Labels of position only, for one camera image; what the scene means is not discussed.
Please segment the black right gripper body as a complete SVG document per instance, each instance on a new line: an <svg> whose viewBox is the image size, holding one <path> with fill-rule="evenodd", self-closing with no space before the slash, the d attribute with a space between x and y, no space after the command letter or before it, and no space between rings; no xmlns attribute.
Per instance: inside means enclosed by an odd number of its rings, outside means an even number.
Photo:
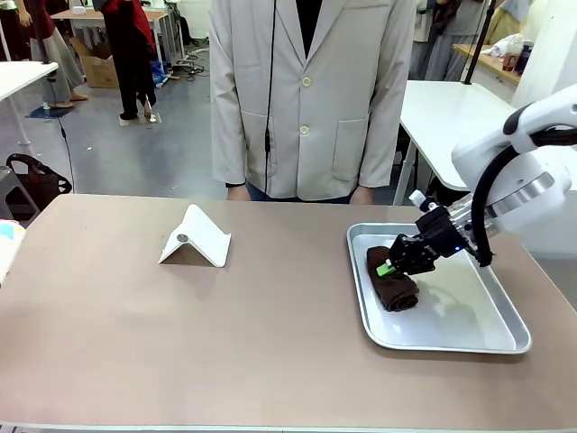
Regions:
<svg viewBox="0 0 577 433"><path fill-rule="evenodd" d="M419 231L419 259L449 258L461 251L473 254L469 210L436 207L422 215L416 221L416 226Z"/></svg>

